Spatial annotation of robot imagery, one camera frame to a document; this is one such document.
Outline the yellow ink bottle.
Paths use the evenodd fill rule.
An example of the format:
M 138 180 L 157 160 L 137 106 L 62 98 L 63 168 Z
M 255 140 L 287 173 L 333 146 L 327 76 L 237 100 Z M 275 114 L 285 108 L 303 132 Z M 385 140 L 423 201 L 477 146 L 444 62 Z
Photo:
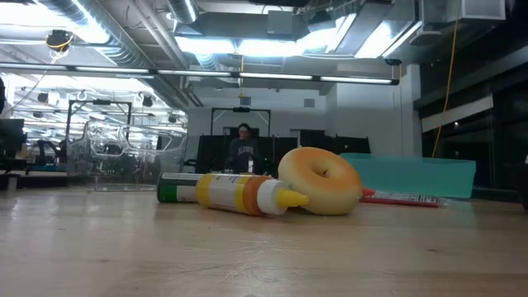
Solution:
M 305 206 L 309 198 L 277 179 L 257 175 L 205 174 L 196 184 L 196 199 L 206 208 L 243 215 L 282 215 Z

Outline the clear plastic bin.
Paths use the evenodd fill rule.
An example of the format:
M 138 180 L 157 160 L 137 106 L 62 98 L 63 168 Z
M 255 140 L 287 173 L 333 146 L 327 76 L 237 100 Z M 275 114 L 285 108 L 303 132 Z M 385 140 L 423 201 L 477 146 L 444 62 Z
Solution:
M 88 121 L 68 142 L 67 174 L 93 191 L 154 191 L 165 172 L 181 172 L 187 134 Z

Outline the long overhead light bar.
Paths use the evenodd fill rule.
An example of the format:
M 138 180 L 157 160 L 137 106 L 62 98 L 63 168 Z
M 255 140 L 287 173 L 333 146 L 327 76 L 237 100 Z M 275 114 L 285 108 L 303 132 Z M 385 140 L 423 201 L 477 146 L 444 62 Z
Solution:
M 307 74 L 287 74 L 287 73 L 254 73 L 246 71 L 205 71 L 186 69 L 155 69 L 155 68 L 115 68 L 99 66 L 78 66 L 60 64 L 25 64 L 0 62 L 0 68 L 10 70 L 31 70 L 31 71 L 51 71 L 51 72 L 80 72 L 80 73 L 107 73 L 123 74 L 139 77 L 153 77 L 156 75 L 186 76 L 198 78 L 249 78 L 268 80 L 287 80 L 316 83 L 350 83 L 369 85 L 398 85 L 400 80 L 395 78 L 367 78 L 367 77 L 343 77 L 330 75 L 307 75 Z

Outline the black background rig frame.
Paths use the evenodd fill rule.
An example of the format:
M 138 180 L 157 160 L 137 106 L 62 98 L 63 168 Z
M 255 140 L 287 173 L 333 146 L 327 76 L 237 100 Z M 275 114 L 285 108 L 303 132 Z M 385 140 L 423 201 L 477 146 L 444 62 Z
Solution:
M 215 112 L 216 111 L 232 111 L 235 113 L 250 113 L 250 112 L 265 112 L 267 113 L 268 118 L 265 120 L 267 123 L 267 137 L 271 137 L 271 110 L 270 109 L 254 109 L 249 107 L 212 107 L 210 110 L 210 132 L 209 135 L 214 133 L 214 124 L 215 124 Z

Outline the black mesh basket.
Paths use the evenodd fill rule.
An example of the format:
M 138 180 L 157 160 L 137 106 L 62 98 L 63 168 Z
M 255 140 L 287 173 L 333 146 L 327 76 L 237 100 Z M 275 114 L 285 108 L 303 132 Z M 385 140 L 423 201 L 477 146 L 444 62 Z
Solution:
M 521 203 L 526 212 L 528 212 L 528 154 L 525 163 L 521 166 L 519 173 L 519 195 Z

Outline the green ink bottle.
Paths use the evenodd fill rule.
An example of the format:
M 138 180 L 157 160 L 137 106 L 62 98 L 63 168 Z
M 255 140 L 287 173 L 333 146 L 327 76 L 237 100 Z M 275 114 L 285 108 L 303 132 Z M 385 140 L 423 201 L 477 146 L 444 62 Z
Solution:
M 161 173 L 157 184 L 160 203 L 196 203 L 196 185 L 203 177 L 196 173 Z

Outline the grey ceiling box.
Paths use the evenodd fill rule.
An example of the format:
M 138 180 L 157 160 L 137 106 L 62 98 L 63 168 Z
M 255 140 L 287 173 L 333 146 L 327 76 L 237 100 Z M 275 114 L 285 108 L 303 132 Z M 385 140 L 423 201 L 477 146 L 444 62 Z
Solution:
M 269 35 L 292 35 L 294 15 L 291 12 L 269 11 L 267 33 Z

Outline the orange toy donut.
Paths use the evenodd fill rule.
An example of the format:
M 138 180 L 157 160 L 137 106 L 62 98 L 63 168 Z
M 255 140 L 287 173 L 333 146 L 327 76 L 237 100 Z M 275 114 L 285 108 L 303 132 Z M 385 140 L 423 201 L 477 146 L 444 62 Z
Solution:
M 304 208 L 316 215 L 347 215 L 362 197 L 358 171 L 344 158 L 322 148 L 289 151 L 278 166 L 278 178 L 306 195 Z

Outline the person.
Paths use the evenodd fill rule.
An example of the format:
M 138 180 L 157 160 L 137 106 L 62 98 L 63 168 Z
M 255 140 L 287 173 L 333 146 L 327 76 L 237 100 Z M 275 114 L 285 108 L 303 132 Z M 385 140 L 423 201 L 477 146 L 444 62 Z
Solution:
M 238 137 L 230 142 L 226 168 L 235 173 L 264 173 L 258 142 L 252 137 L 251 128 L 246 123 L 238 126 Z

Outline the teal plastic bin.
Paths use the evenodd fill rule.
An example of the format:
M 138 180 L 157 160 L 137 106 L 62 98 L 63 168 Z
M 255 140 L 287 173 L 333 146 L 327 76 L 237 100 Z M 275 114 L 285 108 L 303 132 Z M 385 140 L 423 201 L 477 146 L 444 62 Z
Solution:
M 361 176 L 364 187 L 387 192 L 471 197 L 476 162 L 444 158 L 377 156 L 343 153 Z

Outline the silver ventilation duct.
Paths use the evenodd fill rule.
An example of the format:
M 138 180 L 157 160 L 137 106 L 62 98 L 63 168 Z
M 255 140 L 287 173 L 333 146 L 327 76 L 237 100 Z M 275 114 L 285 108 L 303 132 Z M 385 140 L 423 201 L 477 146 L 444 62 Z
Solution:
M 167 0 L 167 5 L 178 23 L 191 24 L 198 19 L 196 0 Z

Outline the black partition panels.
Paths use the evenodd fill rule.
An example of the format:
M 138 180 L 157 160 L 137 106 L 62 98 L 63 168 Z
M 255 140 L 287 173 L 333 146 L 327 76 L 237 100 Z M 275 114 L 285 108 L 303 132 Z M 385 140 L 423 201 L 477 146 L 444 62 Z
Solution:
M 315 147 L 325 149 L 335 154 L 341 153 L 371 153 L 368 138 L 331 137 L 321 131 L 302 132 L 307 137 L 256 137 L 260 157 L 256 161 L 257 173 L 277 174 L 280 160 L 293 149 L 301 147 Z M 230 172 L 229 146 L 234 139 L 232 135 L 201 135 L 197 154 L 191 157 L 196 173 Z

